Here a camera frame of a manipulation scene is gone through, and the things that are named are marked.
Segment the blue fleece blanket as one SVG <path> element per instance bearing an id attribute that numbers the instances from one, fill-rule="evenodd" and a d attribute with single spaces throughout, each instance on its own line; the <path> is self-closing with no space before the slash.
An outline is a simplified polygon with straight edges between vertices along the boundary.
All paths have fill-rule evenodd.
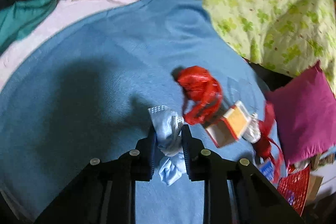
<path id="1" fill-rule="evenodd" d="M 89 163 L 145 137 L 148 108 L 182 111 L 179 67 L 215 77 L 225 105 L 264 116 L 267 86 L 213 29 L 199 0 L 139 0 L 43 43 L 1 91 L 1 187 L 36 219 Z"/>

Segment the red plastic mesh basket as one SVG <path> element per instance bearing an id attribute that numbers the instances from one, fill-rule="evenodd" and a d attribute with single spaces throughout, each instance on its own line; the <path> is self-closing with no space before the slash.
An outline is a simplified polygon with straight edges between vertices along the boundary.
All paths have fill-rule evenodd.
<path id="1" fill-rule="evenodd" d="M 280 179 L 278 192 L 287 200 L 290 206 L 302 215 L 305 207 L 307 191 L 310 179 L 310 165 L 296 173 L 291 173 L 287 177 Z"/>

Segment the pale pink bed sheet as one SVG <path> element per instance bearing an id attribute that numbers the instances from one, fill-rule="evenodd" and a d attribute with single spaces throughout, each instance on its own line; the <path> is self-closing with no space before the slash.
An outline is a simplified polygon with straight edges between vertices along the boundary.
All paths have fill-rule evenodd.
<path id="1" fill-rule="evenodd" d="M 139 0 L 61 0 L 54 11 L 22 40 L 17 40 L 1 55 L 1 88 L 23 61 L 49 38 L 69 25 L 101 11 Z"/>

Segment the red ribbon plastic strip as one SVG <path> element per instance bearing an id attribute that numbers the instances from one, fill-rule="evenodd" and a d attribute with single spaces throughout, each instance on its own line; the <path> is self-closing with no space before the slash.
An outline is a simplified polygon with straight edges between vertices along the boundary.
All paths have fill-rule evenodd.
<path id="1" fill-rule="evenodd" d="M 270 160 L 270 162 L 274 165 L 273 183 L 277 184 L 280 179 L 281 165 L 284 161 L 284 157 L 280 146 L 270 137 L 270 133 L 275 121 L 273 104 L 269 101 L 266 101 L 264 109 L 264 120 L 257 120 L 261 137 L 255 144 L 253 144 L 253 147 L 258 157 L 262 158 L 263 160 Z M 272 144 L 275 145 L 278 149 L 277 158 L 274 158 L 272 155 Z"/>

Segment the orange white cardboard box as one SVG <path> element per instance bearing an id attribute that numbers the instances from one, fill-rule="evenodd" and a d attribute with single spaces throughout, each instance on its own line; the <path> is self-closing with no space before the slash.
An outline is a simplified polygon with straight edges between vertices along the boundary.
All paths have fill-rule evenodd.
<path id="1" fill-rule="evenodd" d="M 217 148 L 239 141 L 251 122 L 243 102 L 236 101 L 224 114 L 218 115 L 205 130 Z"/>

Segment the light blue cloth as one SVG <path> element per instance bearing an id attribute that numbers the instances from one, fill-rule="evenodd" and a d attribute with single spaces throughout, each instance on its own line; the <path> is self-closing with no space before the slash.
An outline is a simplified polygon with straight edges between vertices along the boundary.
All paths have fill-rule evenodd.
<path id="1" fill-rule="evenodd" d="M 186 173 L 181 136 L 184 119 L 163 105 L 151 107 L 148 112 L 157 136 L 157 147 L 163 153 L 158 174 L 161 182 L 171 186 Z"/>

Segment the white wrapper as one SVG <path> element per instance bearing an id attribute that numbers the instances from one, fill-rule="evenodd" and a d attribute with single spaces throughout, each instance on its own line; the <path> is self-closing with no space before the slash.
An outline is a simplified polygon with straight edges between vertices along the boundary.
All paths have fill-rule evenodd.
<path id="1" fill-rule="evenodd" d="M 251 144 L 255 144 L 260 140 L 261 132 L 257 113 L 251 114 L 251 121 L 243 134 L 243 138 Z"/>

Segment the teal cloth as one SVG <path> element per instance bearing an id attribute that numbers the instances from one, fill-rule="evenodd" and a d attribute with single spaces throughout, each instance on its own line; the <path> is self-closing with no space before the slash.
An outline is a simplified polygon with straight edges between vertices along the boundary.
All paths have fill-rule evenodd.
<path id="1" fill-rule="evenodd" d="M 1 53 L 24 39 L 54 11 L 58 0 L 18 1 L 1 10 Z"/>

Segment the blue printed package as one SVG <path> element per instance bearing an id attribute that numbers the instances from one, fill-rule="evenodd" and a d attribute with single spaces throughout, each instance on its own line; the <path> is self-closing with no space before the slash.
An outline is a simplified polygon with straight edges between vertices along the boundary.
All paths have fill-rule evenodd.
<path id="1" fill-rule="evenodd" d="M 274 180 L 274 166 L 269 159 L 267 159 L 262 164 L 260 164 L 258 166 L 258 169 L 262 173 L 262 175 L 265 176 L 265 178 L 268 181 L 273 182 L 273 180 Z"/>

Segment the red plastic bag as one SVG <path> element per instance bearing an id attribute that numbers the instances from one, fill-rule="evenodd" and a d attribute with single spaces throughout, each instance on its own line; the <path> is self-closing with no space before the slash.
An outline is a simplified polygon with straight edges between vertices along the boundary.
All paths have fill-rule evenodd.
<path id="1" fill-rule="evenodd" d="M 178 73 L 177 83 L 183 88 L 186 98 L 195 103 L 189 112 L 183 114 L 185 121 L 195 125 L 211 120 L 223 98 L 222 87 L 217 79 L 208 70 L 193 66 Z"/>

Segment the magenta pillow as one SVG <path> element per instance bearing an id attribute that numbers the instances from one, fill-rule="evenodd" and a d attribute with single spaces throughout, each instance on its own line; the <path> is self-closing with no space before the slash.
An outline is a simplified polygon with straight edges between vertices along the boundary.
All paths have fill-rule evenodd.
<path id="1" fill-rule="evenodd" d="M 274 107 L 286 166 L 335 146 L 335 96 L 319 61 L 266 99 Z"/>

